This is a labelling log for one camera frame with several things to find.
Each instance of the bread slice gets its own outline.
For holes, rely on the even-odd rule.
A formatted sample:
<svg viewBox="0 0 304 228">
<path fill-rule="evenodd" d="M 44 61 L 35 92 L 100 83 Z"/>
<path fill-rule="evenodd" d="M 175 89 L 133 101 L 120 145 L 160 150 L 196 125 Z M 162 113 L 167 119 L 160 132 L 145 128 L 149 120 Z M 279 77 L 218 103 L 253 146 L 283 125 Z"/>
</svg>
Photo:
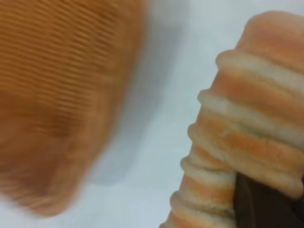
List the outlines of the bread slice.
<svg viewBox="0 0 304 228">
<path fill-rule="evenodd" d="M 143 21 L 143 0 L 1 2 L 3 193 L 40 215 L 67 208 L 111 134 Z"/>
<path fill-rule="evenodd" d="M 232 228 L 236 172 L 291 198 L 303 195 L 304 17 L 253 17 L 217 58 L 212 87 L 189 128 L 190 155 L 161 228 Z"/>
</svg>

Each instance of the white table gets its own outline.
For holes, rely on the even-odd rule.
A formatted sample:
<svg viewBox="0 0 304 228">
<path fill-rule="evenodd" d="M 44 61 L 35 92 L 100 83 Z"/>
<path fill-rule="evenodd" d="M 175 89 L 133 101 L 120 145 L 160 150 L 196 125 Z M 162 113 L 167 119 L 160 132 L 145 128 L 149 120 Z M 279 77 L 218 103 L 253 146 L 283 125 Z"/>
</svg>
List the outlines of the white table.
<svg viewBox="0 0 304 228">
<path fill-rule="evenodd" d="M 234 48 L 246 21 L 266 10 L 304 15 L 304 0 L 151 0 L 147 41 L 122 121 L 72 208 L 41 219 L 0 203 L 3 228 L 158 228 L 178 189 L 197 95 Z"/>
</svg>

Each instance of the bread loaf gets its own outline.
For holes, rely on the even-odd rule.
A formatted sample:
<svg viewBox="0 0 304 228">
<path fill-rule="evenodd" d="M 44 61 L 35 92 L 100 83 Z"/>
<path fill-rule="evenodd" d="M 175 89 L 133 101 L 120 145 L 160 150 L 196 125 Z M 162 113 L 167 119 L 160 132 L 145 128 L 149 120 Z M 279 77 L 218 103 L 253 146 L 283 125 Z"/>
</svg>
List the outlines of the bread loaf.
<svg viewBox="0 0 304 228">
<path fill-rule="evenodd" d="M 212 87 L 189 128 L 185 175 L 161 228 L 234 228 L 236 172 L 296 199 L 304 174 L 304 18 L 253 17 L 217 58 Z"/>
<path fill-rule="evenodd" d="M 104 148 L 143 36 L 143 0 L 2 0 L 0 191 L 65 209 Z"/>
</svg>

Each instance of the stacked bread slices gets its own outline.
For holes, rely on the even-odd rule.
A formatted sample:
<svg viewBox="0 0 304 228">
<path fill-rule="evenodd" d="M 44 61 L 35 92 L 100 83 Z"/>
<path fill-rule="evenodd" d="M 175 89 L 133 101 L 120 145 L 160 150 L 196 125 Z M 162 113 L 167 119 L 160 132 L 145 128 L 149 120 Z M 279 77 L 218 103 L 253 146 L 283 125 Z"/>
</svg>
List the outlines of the stacked bread slices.
<svg viewBox="0 0 304 228">
<path fill-rule="evenodd" d="M 267 12 L 217 58 L 189 127 L 193 146 L 161 228 L 235 228 L 236 173 L 296 199 L 304 173 L 304 18 Z"/>
</svg>

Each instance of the bread roll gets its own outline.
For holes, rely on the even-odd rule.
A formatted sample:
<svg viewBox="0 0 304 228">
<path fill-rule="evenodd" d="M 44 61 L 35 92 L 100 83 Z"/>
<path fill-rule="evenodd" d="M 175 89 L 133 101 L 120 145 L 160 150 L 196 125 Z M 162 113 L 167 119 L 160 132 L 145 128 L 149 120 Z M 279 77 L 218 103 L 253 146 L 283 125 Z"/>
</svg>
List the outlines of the bread roll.
<svg viewBox="0 0 304 228">
<path fill-rule="evenodd" d="M 304 18 L 253 17 L 217 58 L 212 87 L 189 128 L 185 175 L 161 228 L 234 228 L 236 172 L 296 199 L 304 173 Z"/>
<path fill-rule="evenodd" d="M 2 0 L 0 191 L 65 209 L 104 148 L 143 36 L 144 0 Z"/>
</svg>

